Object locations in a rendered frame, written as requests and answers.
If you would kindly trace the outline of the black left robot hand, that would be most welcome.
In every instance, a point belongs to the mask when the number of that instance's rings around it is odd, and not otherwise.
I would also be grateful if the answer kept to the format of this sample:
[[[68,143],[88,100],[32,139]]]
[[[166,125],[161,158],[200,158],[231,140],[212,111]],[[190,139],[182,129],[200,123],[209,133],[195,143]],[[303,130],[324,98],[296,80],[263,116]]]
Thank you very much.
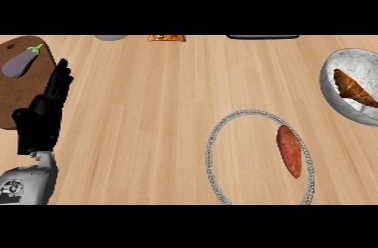
[[[61,59],[51,75],[45,93],[36,96],[27,108],[14,111],[20,155],[54,150],[60,138],[63,109],[73,80],[68,61]]]

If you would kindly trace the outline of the round placemat with grey rim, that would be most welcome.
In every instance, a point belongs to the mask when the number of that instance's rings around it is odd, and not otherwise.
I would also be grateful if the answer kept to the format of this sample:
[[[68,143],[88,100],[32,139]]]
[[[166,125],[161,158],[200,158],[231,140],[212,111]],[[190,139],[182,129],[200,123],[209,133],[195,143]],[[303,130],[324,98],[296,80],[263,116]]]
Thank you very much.
[[[299,177],[290,173],[278,147],[281,126],[299,139]],[[263,110],[238,110],[218,121],[207,138],[206,169],[224,205],[311,205],[314,202],[315,165],[308,144],[290,123]]]

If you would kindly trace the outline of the brown croissant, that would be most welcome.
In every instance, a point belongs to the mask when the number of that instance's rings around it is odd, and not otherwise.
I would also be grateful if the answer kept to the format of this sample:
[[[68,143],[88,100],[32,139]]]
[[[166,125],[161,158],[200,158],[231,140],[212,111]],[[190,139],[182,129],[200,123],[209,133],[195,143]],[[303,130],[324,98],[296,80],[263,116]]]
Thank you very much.
[[[362,105],[378,108],[378,101],[362,88],[358,81],[340,70],[334,70],[334,81],[342,98],[358,101]]]

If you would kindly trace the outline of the white marbled bowl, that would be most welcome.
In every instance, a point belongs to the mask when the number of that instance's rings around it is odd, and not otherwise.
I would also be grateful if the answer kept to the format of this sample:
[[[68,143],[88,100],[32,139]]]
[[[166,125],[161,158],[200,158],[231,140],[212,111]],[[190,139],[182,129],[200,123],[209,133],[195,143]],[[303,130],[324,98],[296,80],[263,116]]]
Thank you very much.
[[[378,53],[359,48],[340,49],[330,55],[319,76],[321,91],[334,110],[355,122],[378,126],[378,108],[340,96],[336,69],[348,74],[378,102]]]

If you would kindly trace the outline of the brown wooden cutting board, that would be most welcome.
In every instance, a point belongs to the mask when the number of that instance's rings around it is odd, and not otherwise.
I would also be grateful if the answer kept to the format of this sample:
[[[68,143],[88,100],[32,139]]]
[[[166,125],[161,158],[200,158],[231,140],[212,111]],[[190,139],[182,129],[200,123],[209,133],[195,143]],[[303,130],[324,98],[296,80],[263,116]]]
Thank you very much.
[[[11,78],[2,73],[3,64],[18,56],[29,47],[42,45],[26,74]],[[35,97],[45,92],[57,62],[45,40],[37,36],[20,36],[0,40],[0,128],[15,130],[12,113],[18,108],[27,108]]]

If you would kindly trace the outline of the purple eggplant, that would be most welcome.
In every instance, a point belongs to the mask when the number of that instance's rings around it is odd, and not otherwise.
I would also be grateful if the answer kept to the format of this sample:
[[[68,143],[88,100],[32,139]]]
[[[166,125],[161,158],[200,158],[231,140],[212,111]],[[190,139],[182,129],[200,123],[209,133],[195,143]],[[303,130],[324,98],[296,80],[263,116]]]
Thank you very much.
[[[8,78],[20,78],[36,58],[40,55],[43,45],[39,44],[37,46],[30,46],[12,59],[8,60],[8,62],[2,66],[2,73]]]

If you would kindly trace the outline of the grey round object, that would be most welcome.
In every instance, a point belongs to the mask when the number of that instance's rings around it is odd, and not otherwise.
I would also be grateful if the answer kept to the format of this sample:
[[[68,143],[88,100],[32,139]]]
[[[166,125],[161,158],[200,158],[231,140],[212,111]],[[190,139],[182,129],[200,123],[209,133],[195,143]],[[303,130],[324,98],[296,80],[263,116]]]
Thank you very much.
[[[95,35],[102,41],[117,41],[128,37],[128,35]]]

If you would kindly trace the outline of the orange packet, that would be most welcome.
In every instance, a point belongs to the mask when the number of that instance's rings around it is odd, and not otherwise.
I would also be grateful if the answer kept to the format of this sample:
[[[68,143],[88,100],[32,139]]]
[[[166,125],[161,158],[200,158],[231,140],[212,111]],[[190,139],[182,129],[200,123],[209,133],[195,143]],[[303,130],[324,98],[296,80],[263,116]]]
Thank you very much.
[[[187,37],[185,35],[150,35],[148,42],[157,41],[187,42]]]

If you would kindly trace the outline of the dark flat object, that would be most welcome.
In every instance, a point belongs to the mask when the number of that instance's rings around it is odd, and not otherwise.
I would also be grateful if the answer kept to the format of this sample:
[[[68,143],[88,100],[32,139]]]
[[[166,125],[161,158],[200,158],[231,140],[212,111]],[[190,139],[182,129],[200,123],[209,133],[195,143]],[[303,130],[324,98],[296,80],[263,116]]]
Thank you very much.
[[[226,35],[228,38],[237,40],[275,40],[275,39],[296,39],[300,35]]]

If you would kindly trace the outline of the reddish sweet potato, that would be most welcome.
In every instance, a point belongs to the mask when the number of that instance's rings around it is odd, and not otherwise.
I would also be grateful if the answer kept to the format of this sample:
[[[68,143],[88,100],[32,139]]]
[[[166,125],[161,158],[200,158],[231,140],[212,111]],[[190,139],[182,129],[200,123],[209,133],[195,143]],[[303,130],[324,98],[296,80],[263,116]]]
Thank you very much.
[[[286,167],[294,178],[302,176],[302,144],[287,125],[278,129],[277,143]]]

